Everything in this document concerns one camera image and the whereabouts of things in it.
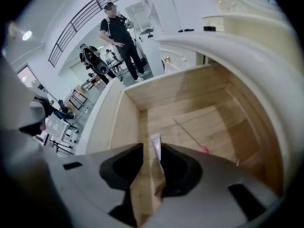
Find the ceiling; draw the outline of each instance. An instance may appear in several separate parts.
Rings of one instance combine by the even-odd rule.
[[[10,63],[39,47],[42,38],[56,12],[66,0],[32,0],[16,19],[15,38],[8,38],[5,46],[6,58]],[[22,40],[22,34],[32,31],[32,37]]]
[[[108,44],[108,42],[99,37],[99,31],[100,23],[98,23],[89,33],[87,33],[86,36],[77,44],[77,46],[73,49],[73,51],[64,62],[64,67],[71,67],[74,64],[80,62],[79,53],[81,44],[86,44],[88,46],[93,46],[96,48]]]

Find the wooden panel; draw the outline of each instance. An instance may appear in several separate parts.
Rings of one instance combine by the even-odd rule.
[[[224,67],[196,67],[129,87],[126,93],[139,110],[150,109],[222,89],[229,76]]]
[[[252,170],[278,195],[282,194],[282,159],[275,132],[270,120],[251,91],[235,76],[227,83],[226,90],[235,98],[256,136],[259,155],[242,158],[240,165]]]
[[[200,145],[207,146],[211,154],[236,163],[238,156],[235,149],[243,148],[248,156],[258,151],[257,141],[246,116],[225,89],[141,111],[140,141],[144,144],[144,161],[139,181],[143,217],[151,215],[161,205],[155,196],[155,190],[165,181],[150,136],[160,133],[163,143],[199,150],[196,142],[173,118]]]
[[[137,223],[137,227],[140,226],[143,219],[141,195],[142,194],[141,194],[140,176],[137,175],[130,186],[132,210]]]
[[[125,92],[121,95],[114,119],[111,149],[139,142],[139,110]]]
[[[117,78],[108,83],[86,122],[76,155],[110,148],[115,114],[123,89],[123,84]]]

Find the window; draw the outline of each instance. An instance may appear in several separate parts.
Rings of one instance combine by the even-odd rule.
[[[34,87],[37,88],[39,86],[40,89],[47,93],[47,97],[49,101],[54,100],[54,106],[58,104],[57,100],[45,89],[45,87],[37,80],[35,75],[32,73],[28,66],[25,66],[18,72],[18,78],[25,84],[26,87]]]

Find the balcony railing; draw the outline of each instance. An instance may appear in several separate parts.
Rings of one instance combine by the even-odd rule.
[[[116,2],[118,0],[91,0],[87,3],[67,24],[65,29],[59,36],[53,50],[48,58],[48,61],[56,66],[62,52],[66,49],[67,45],[75,34],[97,13],[103,10],[103,7],[108,2]]]

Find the person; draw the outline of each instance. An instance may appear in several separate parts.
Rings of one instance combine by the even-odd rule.
[[[105,56],[106,62],[108,64],[110,64],[114,60],[113,55],[110,53],[109,49],[105,50],[105,55],[104,56]]]
[[[75,119],[75,117],[76,117],[75,114],[61,112],[61,111],[57,110],[55,107],[53,107],[53,104],[54,104],[54,100],[51,100],[50,101],[50,105],[51,105],[51,108],[53,110],[53,113],[60,120],[63,119],[65,122],[69,123],[67,120],[69,120],[69,119],[73,119],[74,120]]]
[[[105,76],[97,70],[99,67],[108,67],[107,64],[99,57],[100,52],[93,46],[86,46],[86,44],[82,44],[80,46],[81,52],[79,54],[80,61],[84,63],[87,69],[91,68],[104,82],[105,84],[109,83],[109,80]],[[107,73],[111,78],[115,78],[116,75],[109,70]]]
[[[107,3],[104,10],[108,16],[109,23],[107,19],[101,21],[100,38],[116,46],[134,80],[137,82],[143,81],[142,76],[149,74],[150,71],[144,70],[134,42],[124,25],[127,18],[122,15],[116,15],[117,9],[112,2]],[[131,57],[137,66],[139,75],[137,75],[136,70],[133,67]]]

